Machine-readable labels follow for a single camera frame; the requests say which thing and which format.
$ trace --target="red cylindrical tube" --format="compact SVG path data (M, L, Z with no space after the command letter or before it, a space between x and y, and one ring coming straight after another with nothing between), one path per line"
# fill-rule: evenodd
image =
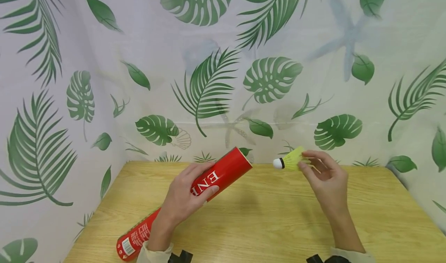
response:
M211 196L208 201L217 196L226 187L230 186L238 178L243 176L252 168L252 165L235 147L224 157L220 158L210 169L201 174L193 183L190 192L198 196L210 186L219 186L218 192ZM126 234L118 239L116 249L118 256L124 261L135 259L143 245L143 242L149 240L152 223L158 215L161 208L150 214L146 219L135 225Z

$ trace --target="table surface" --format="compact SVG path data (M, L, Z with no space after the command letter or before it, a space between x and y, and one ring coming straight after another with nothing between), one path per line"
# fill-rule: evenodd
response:
M65 263L123 262L118 237L156 209L187 163L127 163ZM383 167L345 167L349 207L367 251L380 263L445 262L446 237ZM331 230L305 177L257 164L182 223L174 253L193 263L304 263L333 244Z

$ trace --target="yellow shuttlecock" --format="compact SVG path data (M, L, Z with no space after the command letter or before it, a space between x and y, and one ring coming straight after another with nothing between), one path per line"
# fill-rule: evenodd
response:
M273 160L273 166L276 169L289 169L289 170L298 170L297 163L299 161L303 161L307 164L311 164L307 158L302 156L302 152L305 149L302 146L297 147L293 151L289 152L285 157L276 158Z

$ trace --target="printed backdrop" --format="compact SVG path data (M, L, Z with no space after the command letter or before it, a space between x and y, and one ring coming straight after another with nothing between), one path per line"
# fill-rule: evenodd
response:
M387 166L446 230L444 0L0 0L0 28L1 263L63 261L126 161L234 146Z

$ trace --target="sleeve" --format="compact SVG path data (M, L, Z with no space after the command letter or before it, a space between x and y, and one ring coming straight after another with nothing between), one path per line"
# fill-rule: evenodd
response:
M370 253L344 251L343 249L331 248L331 255L342 256L343 258L349 260L351 263L376 263L375 258L373 258Z
M165 251L149 251L147 249L147 241L143 243L143 248L138 255L137 263L167 263L172 254L173 244Z

